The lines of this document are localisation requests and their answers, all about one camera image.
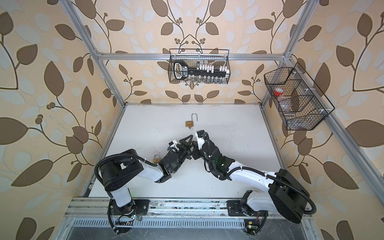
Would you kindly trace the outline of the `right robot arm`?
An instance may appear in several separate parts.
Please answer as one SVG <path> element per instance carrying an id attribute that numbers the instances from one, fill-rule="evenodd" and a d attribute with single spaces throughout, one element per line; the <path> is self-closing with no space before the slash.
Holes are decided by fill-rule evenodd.
<path id="1" fill-rule="evenodd" d="M 222 155 L 211 141 L 194 141 L 192 156 L 202 158 L 207 171 L 220 181 L 241 182 L 269 194 L 260 200 L 256 192 L 246 191 L 240 200 L 240 210 L 246 216 L 272 211 L 299 224 L 303 215 L 313 215 L 317 211 L 308 191 L 284 169 L 274 173 L 245 166 Z"/>

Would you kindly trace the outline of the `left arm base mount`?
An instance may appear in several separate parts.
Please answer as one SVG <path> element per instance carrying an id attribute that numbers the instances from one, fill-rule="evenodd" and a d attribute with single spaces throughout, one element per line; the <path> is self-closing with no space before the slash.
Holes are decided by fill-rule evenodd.
<path id="1" fill-rule="evenodd" d="M 122 215 L 145 215 L 149 210 L 150 200 L 147 199 L 133 199 L 131 203 L 124 207 L 118 207 L 114 199 L 110 199 L 109 211 L 113 216 Z"/>

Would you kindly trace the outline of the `large brass padlock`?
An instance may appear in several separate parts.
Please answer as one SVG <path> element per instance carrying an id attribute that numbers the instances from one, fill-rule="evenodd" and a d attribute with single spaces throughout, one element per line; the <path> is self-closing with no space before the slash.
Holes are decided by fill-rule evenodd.
<path id="1" fill-rule="evenodd" d="M 196 117 L 196 121 L 198 121 L 198 115 L 196 113 L 191 114 L 191 120 L 185 122 L 187 128 L 194 127 L 194 116 Z"/>

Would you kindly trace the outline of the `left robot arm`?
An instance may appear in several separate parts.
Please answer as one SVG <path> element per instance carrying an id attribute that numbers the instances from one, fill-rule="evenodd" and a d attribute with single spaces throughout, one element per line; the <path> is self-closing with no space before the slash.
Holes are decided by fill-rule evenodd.
<path id="1" fill-rule="evenodd" d="M 176 173 L 186 159 L 192 158 L 193 135 L 169 143 L 168 153 L 158 163 L 140 157 L 130 149 L 107 156 L 94 168 L 94 174 L 102 183 L 108 196 L 119 208 L 134 205 L 127 183 L 139 176 L 155 183 L 164 183 Z"/>

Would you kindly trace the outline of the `small brass padlock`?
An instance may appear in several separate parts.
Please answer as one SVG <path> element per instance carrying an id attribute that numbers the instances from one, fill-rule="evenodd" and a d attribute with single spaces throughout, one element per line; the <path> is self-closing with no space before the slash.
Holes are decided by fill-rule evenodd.
<path id="1" fill-rule="evenodd" d="M 157 165 L 160 161 L 162 160 L 162 158 L 160 157 L 160 155 L 156 154 L 153 158 L 153 163 L 155 165 Z"/>

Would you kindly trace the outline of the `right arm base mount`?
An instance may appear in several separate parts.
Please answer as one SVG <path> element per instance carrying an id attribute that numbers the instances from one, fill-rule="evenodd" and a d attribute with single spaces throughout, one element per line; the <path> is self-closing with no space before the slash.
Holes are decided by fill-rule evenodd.
<path id="1" fill-rule="evenodd" d="M 228 200 L 227 210 L 230 217 L 257 217 L 260 213 L 239 200 Z"/>

